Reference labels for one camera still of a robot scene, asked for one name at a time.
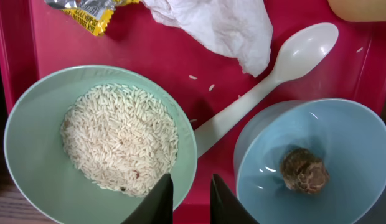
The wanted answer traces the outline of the white napkin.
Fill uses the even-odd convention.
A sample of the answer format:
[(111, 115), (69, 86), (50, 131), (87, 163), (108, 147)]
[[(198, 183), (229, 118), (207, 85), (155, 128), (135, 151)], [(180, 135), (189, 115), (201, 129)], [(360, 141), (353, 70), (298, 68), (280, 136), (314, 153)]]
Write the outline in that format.
[(262, 0), (143, 0), (153, 19), (184, 30), (208, 50), (259, 76), (270, 62), (273, 26)]

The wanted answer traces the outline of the yellow snack wrapper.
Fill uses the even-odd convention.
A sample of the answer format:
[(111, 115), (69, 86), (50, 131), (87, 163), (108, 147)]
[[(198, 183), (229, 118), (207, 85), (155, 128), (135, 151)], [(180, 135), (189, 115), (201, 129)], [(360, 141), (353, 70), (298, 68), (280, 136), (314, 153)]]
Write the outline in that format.
[(72, 17), (94, 36), (105, 33), (117, 7), (140, 0), (45, 0), (46, 4)]

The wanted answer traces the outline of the green plastic bowl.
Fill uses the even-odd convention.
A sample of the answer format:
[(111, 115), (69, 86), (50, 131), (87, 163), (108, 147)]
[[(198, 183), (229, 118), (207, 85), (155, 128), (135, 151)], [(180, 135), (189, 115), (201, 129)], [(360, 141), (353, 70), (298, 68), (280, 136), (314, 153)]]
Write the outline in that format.
[(151, 80), (118, 67), (84, 65), (54, 72), (35, 82), (14, 105), (5, 128), (4, 152), (11, 176), (23, 196), (59, 223), (121, 223), (141, 198), (99, 188), (74, 168), (63, 150), (60, 125), (68, 107), (90, 88), (133, 85), (159, 98), (176, 122), (177, 161), (172, 168), (173, 205), (188, 194), (197, 170), (192, 126), (177, 102)]

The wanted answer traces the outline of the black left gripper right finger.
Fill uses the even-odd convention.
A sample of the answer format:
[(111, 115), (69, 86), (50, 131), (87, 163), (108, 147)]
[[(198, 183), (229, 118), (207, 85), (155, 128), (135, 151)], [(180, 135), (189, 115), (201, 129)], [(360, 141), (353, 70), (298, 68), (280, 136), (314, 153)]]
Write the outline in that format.
[(212, 176), (210, 185), (210, 223), (258, 224), (218, 174)]

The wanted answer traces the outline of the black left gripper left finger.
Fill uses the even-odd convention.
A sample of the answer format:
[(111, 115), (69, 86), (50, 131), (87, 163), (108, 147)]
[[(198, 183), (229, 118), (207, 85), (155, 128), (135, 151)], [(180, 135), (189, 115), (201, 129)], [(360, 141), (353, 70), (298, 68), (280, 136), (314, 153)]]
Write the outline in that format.
[(173, 192), (171, 175), (164, 174), (122, 224), (172, 224)]

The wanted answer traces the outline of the white cooked rice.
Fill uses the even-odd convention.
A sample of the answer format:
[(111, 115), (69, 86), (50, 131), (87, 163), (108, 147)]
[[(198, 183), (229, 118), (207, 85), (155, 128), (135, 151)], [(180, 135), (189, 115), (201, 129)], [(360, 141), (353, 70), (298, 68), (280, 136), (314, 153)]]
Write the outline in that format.
[(146, 196), (177, 158), (179, 137), (167, 107), (136, 86), (94, 86), (68, 108), (60, 135), (86, 178), (133, 197)]

